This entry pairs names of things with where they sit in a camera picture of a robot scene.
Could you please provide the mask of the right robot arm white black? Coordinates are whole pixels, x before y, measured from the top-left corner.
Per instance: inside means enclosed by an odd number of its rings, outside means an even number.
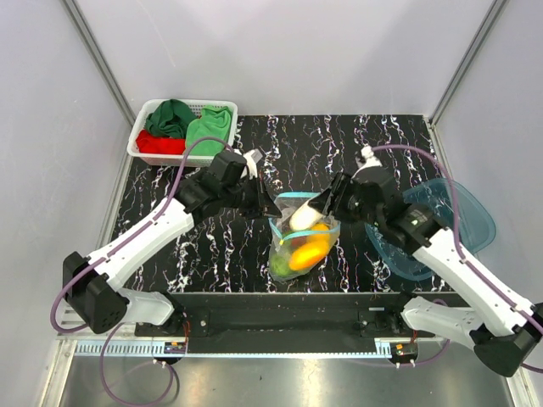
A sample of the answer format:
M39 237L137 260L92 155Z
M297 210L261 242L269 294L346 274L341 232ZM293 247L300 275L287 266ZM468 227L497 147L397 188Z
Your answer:
M386 241L429 267L467 303L466 308L448 308L405 293L384 317L393 335L431 332L470 348L486 367L504 377L513 376L540 343L541 304L501 283L431 209L405 202L386 169L340 172L308 205L342 223L376 226Z

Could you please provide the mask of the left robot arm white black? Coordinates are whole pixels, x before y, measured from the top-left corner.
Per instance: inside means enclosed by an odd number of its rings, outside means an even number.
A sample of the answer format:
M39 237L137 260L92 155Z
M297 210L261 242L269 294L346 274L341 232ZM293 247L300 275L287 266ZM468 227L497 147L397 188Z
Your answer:
M247 219L280 217L257 170L261 158L258 149L220 152L209 166L179 181L171 196L113 242L87 256L67 256L64 300L85 327L103 334L120 323L142 323L166 336L177 334L185 321L179 302L170 294L131 290L125 284L166 244L223 209L236 209Z

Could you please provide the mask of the clear zip top bag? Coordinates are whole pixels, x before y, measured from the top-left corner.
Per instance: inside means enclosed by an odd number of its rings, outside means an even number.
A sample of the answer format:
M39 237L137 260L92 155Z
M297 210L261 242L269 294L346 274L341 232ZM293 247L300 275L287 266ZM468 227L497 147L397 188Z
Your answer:
M312 209L307 210L311 214L310 227L300 230L291 227L297 209L316 196L315 192L283 192L275 199L282 216L269 220L272 235L269 273L276 281L285 282L309 273L339 239L341 223L332 216L317 216Z

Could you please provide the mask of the beige fake egg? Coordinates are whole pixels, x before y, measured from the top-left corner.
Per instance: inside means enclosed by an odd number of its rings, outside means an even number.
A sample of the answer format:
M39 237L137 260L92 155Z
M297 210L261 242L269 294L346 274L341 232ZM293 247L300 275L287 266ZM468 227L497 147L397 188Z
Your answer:
M289 227L292 231L304 231L311 229L324 215L313 209L306 201L297 208L289 218Z

